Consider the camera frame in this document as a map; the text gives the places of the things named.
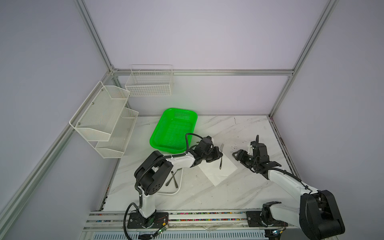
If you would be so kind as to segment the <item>silver fork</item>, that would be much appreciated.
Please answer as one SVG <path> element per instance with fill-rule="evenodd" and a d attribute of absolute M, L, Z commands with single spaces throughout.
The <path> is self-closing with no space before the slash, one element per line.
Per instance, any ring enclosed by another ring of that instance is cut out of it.
<path fill-rule="evenodd" d="M 224 143 L 222 143 L 221 145 L 220 145 L 220 148 L 219 148 L 219 150 L 220 150 L 220 152 L 221 152 L 221 158 L 220 158 L 220 165 L 219 165 L 219 169 L 221 170 L 222 169 L 222 165 L 223 165 L 223 148 L 224 148 Z"/>

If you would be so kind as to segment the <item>silver table knife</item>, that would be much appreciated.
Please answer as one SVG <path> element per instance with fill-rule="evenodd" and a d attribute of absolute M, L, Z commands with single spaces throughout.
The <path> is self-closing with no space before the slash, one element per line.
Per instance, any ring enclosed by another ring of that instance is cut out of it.
<path fill-rule="evenodd" d="M 176 172 L 171 171 L 172 179 L 173 179 L 174 184 L 175 184 L 175 188 L 179 189 L 179 185 L 178 185 L 177 180 L 176 180 L 176 173 L 177 173 L 177 171 Z"/>

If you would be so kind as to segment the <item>silver spoon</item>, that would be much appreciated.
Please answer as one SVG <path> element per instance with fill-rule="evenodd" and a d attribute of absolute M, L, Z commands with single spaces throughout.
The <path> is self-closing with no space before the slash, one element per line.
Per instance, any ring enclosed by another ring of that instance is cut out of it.
<path fill-rule="evenodd" d="M 171 181 L 172 181 L 173 179 L 172 179 L 172 174 L 171 174 L 171 178 L 166 182 L 166 186 L 168 186 L 170 183 L 171 183 Z"/>

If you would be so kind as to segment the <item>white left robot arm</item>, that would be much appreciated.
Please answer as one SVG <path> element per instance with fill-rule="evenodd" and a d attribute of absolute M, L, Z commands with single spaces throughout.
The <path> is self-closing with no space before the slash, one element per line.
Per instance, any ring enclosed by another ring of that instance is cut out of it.
<path fill-rule="evenodd" d="M 185 135 L 186 151 L 176 155 L 163 155 L 159 151 L 152 152 L 134 173 L 135 190 L 139 193 L 139 204 L 134 207 L 143 228 L 149 228 L 155 222 L 155 194 L 161 189 L 173 170 L 193 168 L 203 161 L 212 163 L 220 160 L 223 153 L 215 146 L 210 136 L 197 134 Z"/>

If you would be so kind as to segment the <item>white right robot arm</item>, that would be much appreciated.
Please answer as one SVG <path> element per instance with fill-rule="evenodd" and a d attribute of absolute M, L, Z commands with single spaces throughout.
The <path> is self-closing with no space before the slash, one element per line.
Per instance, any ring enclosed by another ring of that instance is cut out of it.
<path fill-rule="evenodd" d="M 255 174 L 277 184 L 298 203 L 294 208 L 280 201 L 263 204 L 258 221 L 265 227 L 277 222 L 300 228 L 307 238 L 323 240 L 345 233 L 345 225 L 335 196 L 328 190 L 318 190 L 299 177 L 270 161 L 267 146 L 251 142 L 249 149 L 232 154 L 234 159 Z"/>

